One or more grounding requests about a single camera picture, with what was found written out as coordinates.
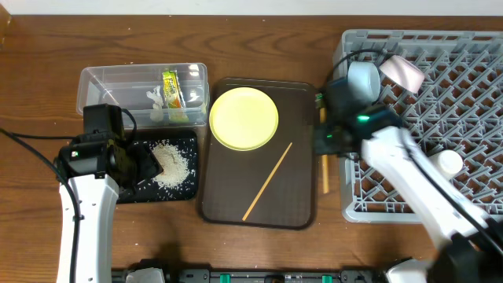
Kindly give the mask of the yellow round plate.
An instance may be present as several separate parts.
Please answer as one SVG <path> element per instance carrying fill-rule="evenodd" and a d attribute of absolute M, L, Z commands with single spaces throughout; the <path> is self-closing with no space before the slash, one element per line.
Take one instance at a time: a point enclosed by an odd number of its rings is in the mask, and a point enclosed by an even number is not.
<path fill-rule="evenodd" d="M 211 107 L 213 136 L 228 149 L 250 151 L 265 145 L 275 134 L 279 111 L 270 96 L 251 87 L 221 94 Z"/>

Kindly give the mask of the white rice bowl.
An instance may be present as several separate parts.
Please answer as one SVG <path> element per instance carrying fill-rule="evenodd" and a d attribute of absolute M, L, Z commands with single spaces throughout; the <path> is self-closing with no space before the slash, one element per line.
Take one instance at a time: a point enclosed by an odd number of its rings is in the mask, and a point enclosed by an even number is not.
<path fill-rule="evenodd" d="M 392 55 L 379 69 L 394 83 L 417 94 L 425 79 L 424 73 L 404 57 Z"/>

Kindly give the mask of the pile of rice grains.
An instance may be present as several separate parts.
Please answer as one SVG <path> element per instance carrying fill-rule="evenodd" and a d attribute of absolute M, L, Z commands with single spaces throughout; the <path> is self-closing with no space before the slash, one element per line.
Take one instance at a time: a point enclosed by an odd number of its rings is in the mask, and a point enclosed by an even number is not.
<path fill-rule="evenodd" d="M 156 177 L 143 181 L 139 191 L 162 200 L 189 199 L 197 190 L 198 148 L 195 138 L 144 141 L 162 167 Z"/>

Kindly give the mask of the small white green cup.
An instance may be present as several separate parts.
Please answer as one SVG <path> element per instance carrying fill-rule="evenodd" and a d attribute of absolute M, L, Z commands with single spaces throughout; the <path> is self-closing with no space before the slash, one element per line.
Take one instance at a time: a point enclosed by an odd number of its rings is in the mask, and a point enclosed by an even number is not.
<path fill-rule="evenodd" d="M 464 166 L 462 157 L 450 149 L 429 156 L 428 159 L 447 180 L 454 178 Z"/>

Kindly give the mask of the light blue bowl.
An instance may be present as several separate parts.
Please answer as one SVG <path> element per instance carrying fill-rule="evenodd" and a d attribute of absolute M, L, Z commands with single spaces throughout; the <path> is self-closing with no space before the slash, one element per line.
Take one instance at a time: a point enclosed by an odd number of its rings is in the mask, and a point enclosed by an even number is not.
<path fill-rule="evenodd" d="M 380 94 L 380 74 L 371 62 L 352 62 L 347 81 L 351 93 L 362 103 L 372 104 Z"/>

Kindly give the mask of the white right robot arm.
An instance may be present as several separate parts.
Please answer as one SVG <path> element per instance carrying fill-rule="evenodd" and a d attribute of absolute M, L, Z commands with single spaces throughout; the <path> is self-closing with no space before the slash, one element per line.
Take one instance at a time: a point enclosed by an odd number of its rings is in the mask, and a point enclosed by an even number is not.
<path fill-rule="evenodd" d="M 432 263 L 407 259 L 388 268 L 388 282 L 502 281 L 502 224 L 444 178 L 399 116 L 362 101 L 342 80 L 326 83 L 317 100 L 326 114 L 314 132 L 314 151 L 357 153 L 398 190 L 438 249 Z"/>

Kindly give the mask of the clear plastic wrap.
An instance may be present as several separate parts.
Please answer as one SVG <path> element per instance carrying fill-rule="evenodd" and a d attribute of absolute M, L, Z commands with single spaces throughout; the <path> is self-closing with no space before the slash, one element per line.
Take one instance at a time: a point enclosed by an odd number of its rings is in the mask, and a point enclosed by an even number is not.
<path fill-rule="evenodd" d="M 160 86 L 156 86 L 152 91 L 147 91 L 146 96 L 153 101 L 150 112 L 151 121 L 163 121 L 163 98 L 160 93 Z"/>

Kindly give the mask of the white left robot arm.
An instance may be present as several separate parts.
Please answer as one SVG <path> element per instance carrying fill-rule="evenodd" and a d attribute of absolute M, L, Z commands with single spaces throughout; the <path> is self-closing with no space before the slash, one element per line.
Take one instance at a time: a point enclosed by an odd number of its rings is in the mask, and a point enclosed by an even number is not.
<path fill-rule="evenodd" d="M 62 205 L 57 281 L 112 280 L 112 224 L 119 193 L 162 172 L 151 149 L 126 135 L 128 111 L 100 104 L 83 109 L 84 132 L 54 160 Z"/>

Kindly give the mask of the wooden chopstick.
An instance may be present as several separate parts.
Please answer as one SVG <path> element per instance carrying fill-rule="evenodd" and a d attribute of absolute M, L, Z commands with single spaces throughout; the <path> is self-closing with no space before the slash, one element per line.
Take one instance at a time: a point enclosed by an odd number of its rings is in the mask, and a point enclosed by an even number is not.
<path fill-rule="evenodd" d="M 290 142 L 287 146 L 287 148 L 285 149 L 285 151 L 282 153 L 281 157 L 279 158 L 279 160 L 276 162 L 276 164 L 274 165 L 274 168 L 272 169 L 272 171 L 269 173 L 269 175 L 267 176 L 265 182 L 263 183 L 263 185 L 261 186 L 260 190 L 258 191 L 258 193 L 256 194 L 254 200 L 252 201 L 252 203 L 250 204 L 250 206 L 248 207 L 247 211 L 244 213 L 243 217 L 241 218 L 241 220 L 243 222 L 245 222 L 247 219 L 248 219 L 248 216 L 251 214 L 252 210 L 254 209 L 254 207 L 256 206 L 256 204 L 258 203 L 260 197 L 262 196 L 262 194 L 264 193 L 266 187 L 269 185 L 271 179 L 273 178 L 273 176 L 276 174 L 278 168 L 281 166 L 283 160 L 285 159 L 285 157 L 287 156 L 290 148 L 292 147 L 292 144 L 293 142 Z"/>
<path fill-rule="evenodd" d="M 320 123 L 326 121 L 326 108 L 320 108 Z M 321 156 L 322 192 L 329 193 L 329 158 L 327 155 Z"/>

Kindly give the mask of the green snack wrapper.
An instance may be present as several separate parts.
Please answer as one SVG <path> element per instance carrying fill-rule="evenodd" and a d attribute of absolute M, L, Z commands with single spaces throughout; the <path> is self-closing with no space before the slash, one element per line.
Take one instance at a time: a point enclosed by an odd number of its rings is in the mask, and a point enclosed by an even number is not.
<path fill-rule="evenodd" d="M 187 123 L 189 118 L 185 113 L 185 100 L 178 81 L 178 73 L 165 71 L 162 76 L 163 96 L 170 120 L 174 123 Z"/>

